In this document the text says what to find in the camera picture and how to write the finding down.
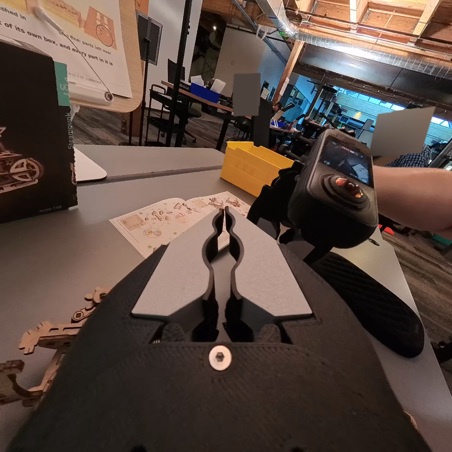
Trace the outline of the person's right forearm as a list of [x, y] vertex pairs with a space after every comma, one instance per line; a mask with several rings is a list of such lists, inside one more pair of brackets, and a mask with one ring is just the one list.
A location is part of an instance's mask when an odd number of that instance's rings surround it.
[[438, 168], [373, 167], [379, 212], [407, 227], [452, 239], [452, 173]]

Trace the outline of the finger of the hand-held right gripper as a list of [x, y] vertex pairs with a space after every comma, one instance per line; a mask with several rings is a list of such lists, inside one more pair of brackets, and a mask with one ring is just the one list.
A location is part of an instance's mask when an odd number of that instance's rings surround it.
[[278, 241], [281, 234], [281, 223], [278, 220], [267, 220], [265, 218], [259, 218], [257, 226], [267, 233], [274, 240]]
[[313, 245], [304, 240], [282, 244], [282, 254], [286, 261], [293, 261], [295, 259], [303, 261], [314, 249], [315, 247]]

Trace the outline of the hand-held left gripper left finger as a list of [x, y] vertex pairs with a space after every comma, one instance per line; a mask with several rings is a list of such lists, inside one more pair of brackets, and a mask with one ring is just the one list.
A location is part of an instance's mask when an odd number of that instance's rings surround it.
[[131, 311], [134, 317], [176, 323], [191, 332], [194, 341], [218, 338], [211, 262], [218, 254], [224, 213], [211, 212], [165, 246]]

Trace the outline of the dark model kit box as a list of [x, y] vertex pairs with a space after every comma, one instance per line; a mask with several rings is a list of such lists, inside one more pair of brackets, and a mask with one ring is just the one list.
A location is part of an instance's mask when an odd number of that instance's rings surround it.
[[76, 206], [67, 68], [1, 36], [0, 222]]

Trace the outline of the wooden easel board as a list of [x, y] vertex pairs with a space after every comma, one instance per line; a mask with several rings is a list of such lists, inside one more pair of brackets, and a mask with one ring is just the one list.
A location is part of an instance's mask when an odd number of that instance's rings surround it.
[[141, 58], [138, 42], [137, 20], [135, 2], [132, 0], [117, 1], [120, 9], [121, 34], [123, 49], [127, 62], [127, 71], [132, 90], [132, 98], [115, 95], [109, 105], [76, 99], [70, 96], [72, 104], [90, 108], [103, 109], [117, 113], [129, 113], [136, 110], [141, 104], [144, 78], [141, 67]]

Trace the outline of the open instruction booklet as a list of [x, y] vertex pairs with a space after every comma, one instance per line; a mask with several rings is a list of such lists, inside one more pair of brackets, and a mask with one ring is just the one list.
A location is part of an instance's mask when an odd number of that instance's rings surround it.
[[120, 234], [144, 257], [188, 230], [216, 209], [236, 209], [244, 217], [250, 205], [226, 191], [189, 200], [169, 198], [110, 220]]

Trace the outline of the black office chair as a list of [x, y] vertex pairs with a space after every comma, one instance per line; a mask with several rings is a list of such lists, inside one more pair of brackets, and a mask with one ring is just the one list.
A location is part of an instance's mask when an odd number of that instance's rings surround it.
[[176, 104], [176, 116], [179, 118], [178, 124], [183, 126], [182, 144], [187, 144], [186, 136], [193, 139], [193, 143], [197, 142], [197, 137], [186, 131], [186, 126], [189, 123], [189, 119], [199, 119], [202, 116], [200, 110], [191, 106], [188, 101], [178, 100]]

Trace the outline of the white rounded board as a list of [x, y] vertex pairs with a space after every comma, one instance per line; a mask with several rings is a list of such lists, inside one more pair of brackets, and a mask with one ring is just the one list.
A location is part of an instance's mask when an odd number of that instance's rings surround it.
[[74, 147], [75, 181], [77, 184], [105, 179], [107, 172], [97, 163]]

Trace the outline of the wooden support post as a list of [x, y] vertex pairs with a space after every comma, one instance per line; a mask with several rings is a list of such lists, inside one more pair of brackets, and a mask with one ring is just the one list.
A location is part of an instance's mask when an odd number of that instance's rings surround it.
[[293, 44], [293, 48], [291, 50], [290, 56], [287, 60], [287, 63], [285, 65], [285, 68], [282, 72], [282, 75], [280, 77], [278, 86], [276, 88], [276, 91], [274, 93], [273, 97], [273, 105], [277, 104], [280, 101], [280, 98], [282, 94], [285, 91], [285, 88], [288, 84], [289, 78], [291, 76], [291, 73], [300, 57], [300, 54], [303, 50], [305, 43], [303, 41], [295, 41]]

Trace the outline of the silver ventilation duct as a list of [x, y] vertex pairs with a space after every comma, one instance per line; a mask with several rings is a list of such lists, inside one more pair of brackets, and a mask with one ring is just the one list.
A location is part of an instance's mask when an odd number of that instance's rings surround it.
[[283, 1], [257, 1], [257, 4], [284, 36], [296, 41], [374, 60], [382, 59], [383, 55], [393, 55], [451, 61], [451, 49], [431, 50], [414, 44], [369, 37], [356, 32], [327, 30], [326, 27], [312, 23], [298, 25], [287, 17]]

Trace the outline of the white instruction poster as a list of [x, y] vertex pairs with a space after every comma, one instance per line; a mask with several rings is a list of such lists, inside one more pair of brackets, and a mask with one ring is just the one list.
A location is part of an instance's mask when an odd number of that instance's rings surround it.
[[[41, 22], [32, 11], [36, 5], [64, 33]], [[29, 44], [66, 65], [71, 97], [101, 105], [115, 95], [133, 97], [117, 1], [6, 0], [0, 2], [0, 19], [7, 41]]]

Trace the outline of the yellow plastic bin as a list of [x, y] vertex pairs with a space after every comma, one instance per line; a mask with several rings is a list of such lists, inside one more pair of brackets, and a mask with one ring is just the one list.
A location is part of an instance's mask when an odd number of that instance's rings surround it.
[[250, 141], [229, 141], [220, 177], [258, 197], [264, 185], [271, 185], [281, 169], [293, 160]]

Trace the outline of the blue storage bin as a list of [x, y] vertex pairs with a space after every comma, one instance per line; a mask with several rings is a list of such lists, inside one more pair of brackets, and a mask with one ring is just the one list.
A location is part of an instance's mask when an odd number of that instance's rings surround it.
[[217, 104], [220, 99], [220, 94], [212, 91], [211, 89], [205, 88], [204, 86], [198, 85], [196, 83], [190, 84], [191, 94], [214, 104]]

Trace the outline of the wooden office desk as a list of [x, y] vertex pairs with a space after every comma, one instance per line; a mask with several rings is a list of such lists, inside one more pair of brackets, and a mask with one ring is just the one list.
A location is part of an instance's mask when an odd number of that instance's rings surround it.
[[[180, 128], [180, 131], [176, 134], [176, 141], [175, 146], [178, 147], [183, 144], [183, 138], [184, 138], [184, 132], [185, 127], [188, 124], [189, 121], [189, 114], [188, 114], [188, 104], [186, 103], [186, 98], [189, 98], [190, 100], [195, 100], [202, 105], [205, 105], [208, 107], [209, 114], [211, 116], [216, 116], [218, 118], [223, 119], [223, 125], [218, 137], [218, 142], [216, 145], [216, 149], [218, 151], [222, 150], [223, 142], [225, 140], [225, 136], [228, 130], [229, 123], [231, 122], [232, 118], [232, 112], [233, 109], [227, 106], [223, 106], [221, 104], [215, 104], [213, 102], [207, 101], [206, 99], [203, 99], [201, 97], [196, 96], [195, 94], [192, 94], [191, 92], [185, 91], [184, 89], [180, 89], [180, 86], [178, 82], [176, 85], [173, 85], [169, 82], [162, 81], [162, 84], [165, 85], [168, 88], [171, 88], [173, 90], [172, 96], [170, 97], [169, 101], [169, 107], [170, 107], [170, 113], [169, 113], [169, 131], [168, 133], [172, 133], [172, 128], [174, 125], [174, 117], [179, 117], [178, 126]], [[176, 114], [177, 111], [177, 105], [178, 105], [178, 98], [180, 96], [184, 96], [184, 99], [182, 102], [184, 103], [184, 107], [182, 108], [182, 113], [180, 115]]]

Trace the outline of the large partly assembled wooden model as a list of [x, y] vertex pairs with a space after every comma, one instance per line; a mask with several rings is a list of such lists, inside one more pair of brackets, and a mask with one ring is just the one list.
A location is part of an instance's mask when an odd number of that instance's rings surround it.
[[61, 366], [63, 357], [70, 350], [77, 334], [82, 329], [89, 316], [95, 311], [99, 303], [106, 297], [112, 287], [96, 287], [84, 299], [84, 308], [76, 311], [70, 323], [52, 324], [43, 321], [34, 329], [30, 329], [22, 336], [19, 349], [24, 355], [34, 353], [37, 347], [53, 349], [55, 351], [39, 385], [31, 388], [20, 386], [17, 376], [23, 371], [25, 363], [21, 359], [11, 360], [0, 364], [0, 404], [7, 405], [21, 402], [24, 407], [35, 406], [48, 393]]

